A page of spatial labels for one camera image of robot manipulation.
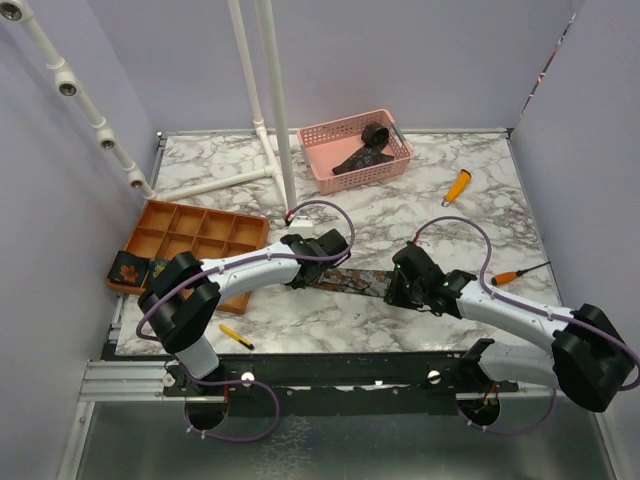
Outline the brown grey floral tie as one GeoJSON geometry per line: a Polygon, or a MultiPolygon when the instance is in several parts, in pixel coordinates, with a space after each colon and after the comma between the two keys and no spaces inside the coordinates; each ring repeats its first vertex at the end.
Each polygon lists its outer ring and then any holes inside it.
{"type": "Polygon", "coordinates": [[[392,271],[333,268],[321,274],[313,288],[382,298],[390,287],[392,271]]]}

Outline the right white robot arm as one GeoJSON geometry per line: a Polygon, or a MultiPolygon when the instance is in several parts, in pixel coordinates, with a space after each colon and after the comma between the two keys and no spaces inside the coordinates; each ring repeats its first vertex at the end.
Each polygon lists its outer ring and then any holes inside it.
{"type": "Polygon", "coordinates": [[[632,351],[593,305],[552,307],[493,289],[468,272],[445,274],[412,242],[392,261],[387,304],[488,324],[535,345],[551,356],[558,388],[586,410],[605,411],[633,370],[632,351]]]}

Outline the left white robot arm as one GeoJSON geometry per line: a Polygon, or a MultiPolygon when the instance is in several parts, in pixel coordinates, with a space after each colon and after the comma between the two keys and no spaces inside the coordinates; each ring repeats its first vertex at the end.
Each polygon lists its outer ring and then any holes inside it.
{"type": "Polygon", "coordinates": [[[186,382],[206,395],[220,385],[220,360],[205,330],[217,307],[270,285],[306,288],[350,255],[351,243],[332,229],[319,238],[286,235],[260,250],[219,259],[176,255],[150,281],[138,306],[162,345],[186,368],[186,382]]]}

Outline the pink perforated plastic basket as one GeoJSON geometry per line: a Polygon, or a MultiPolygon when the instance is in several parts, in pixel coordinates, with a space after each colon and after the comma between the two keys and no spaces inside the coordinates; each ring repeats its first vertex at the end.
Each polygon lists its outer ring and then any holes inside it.
{"type": "Polygon", "coordinates": [[[317,190],[322,195],[399,176],[404,173],[413,158],[411,145],[386,109],[303,127],[298,130],[297,138],[317,190]],[[361,133],[373,122],[389,129],[389,142],[383,152],[393,155],[394,160],[343,175],[334,175],[332,169],[363,145],[361,133]]]}

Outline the dark blue-flowered tie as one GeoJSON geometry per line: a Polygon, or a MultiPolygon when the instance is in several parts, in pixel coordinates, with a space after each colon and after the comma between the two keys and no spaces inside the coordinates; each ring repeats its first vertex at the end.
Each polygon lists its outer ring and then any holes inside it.
{"type": "Polygon", "coordinates": [[[383,152],[389,142],[389,136],[389,129],[384,125],[378,122],[368,124],[361,133],[363,145],[344,162],[334,167],[332,173],[343,175],[393,161],[393,155],[383,152]]]}

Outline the wooden compartment tray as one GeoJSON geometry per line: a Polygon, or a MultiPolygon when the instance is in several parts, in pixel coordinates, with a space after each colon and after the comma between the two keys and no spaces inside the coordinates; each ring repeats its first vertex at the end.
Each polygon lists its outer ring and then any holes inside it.
{"type": "MultiPolygon", "coordinates": [[[[151,200],[121,250],[148,260],[171,260],[186,251],[198,260],[222,259],[263,248],[269,230],[264,217],[151,200]]],[[[147,272],[141,287],[108,279],[107,285],[120,293],[139,295],[150,281],[147,272]]]]}

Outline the navy yellow-flower rolled tie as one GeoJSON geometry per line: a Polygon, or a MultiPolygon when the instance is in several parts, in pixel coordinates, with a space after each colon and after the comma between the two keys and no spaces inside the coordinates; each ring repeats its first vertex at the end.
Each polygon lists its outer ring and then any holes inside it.
{"type": "Polygon", "coordinates": [[[149,280],[157,278],[169,262],[170,260],[166,258],[151,258],[148,265],[149,280]]]}

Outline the black orange-flower rolled tie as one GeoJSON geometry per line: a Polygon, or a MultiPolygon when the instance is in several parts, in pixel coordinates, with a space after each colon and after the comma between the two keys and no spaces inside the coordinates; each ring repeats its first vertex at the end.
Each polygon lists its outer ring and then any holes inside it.
{"type": "Polygon", "coordinates": [[[141,287],[149,269],[149,260],[130,252],[119,251],[107,274],[107,279],[115,284],[141,287]]]}

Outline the orange handled screwdriver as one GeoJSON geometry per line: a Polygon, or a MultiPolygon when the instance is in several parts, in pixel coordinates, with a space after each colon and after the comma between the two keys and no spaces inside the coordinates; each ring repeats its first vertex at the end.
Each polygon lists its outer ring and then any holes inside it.
{"type": "Polygon", "coordinates": [[[549,265],[550,262],[543,262],[540,263],[538,265],[532,266],[532,267],[528,267],[528,268],[524,268],[524,269],[519,269],[519,270],[514,270],[514,271],[508,271],[508,272],[503,272],[497,275],[494,275],[491,280],[490,283],[492,286],[501,286],[501,285],[505,285],[507,283],[510,283],[514,280],[516,280],[517,278],[522,277],[523,275],[531,272],[531,271],[535,271],[537,269],[540,269],[542,267],[545,267],[547,265],[549,265]]]}

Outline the yellow handled utility knife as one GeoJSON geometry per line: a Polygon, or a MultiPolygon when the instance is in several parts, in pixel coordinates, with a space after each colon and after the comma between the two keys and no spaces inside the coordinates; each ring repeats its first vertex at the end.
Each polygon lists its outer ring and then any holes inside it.
{"type": "Polygon", "coordinates": [[[447,193],[443,196],[441,205],[443,207],[448,207],[451,203],[453,203],[456,198],[465,190],[467,185],[470,183],[471,178],[472,175],[468,170],[461,169],[458,177],[451,185],[447,193]]]}

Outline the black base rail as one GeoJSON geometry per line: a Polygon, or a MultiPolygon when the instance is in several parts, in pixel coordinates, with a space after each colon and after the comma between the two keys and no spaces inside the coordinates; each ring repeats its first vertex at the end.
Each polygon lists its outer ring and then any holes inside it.
{"type": "Polygon", "coordinates": [[[200,381],[167,367],[163,394],[240,417],[454,415],[459,396],[517,391],[480,368],[492,344],[481,339],[468,351],[224,354],[220,369],[200,381]]]}

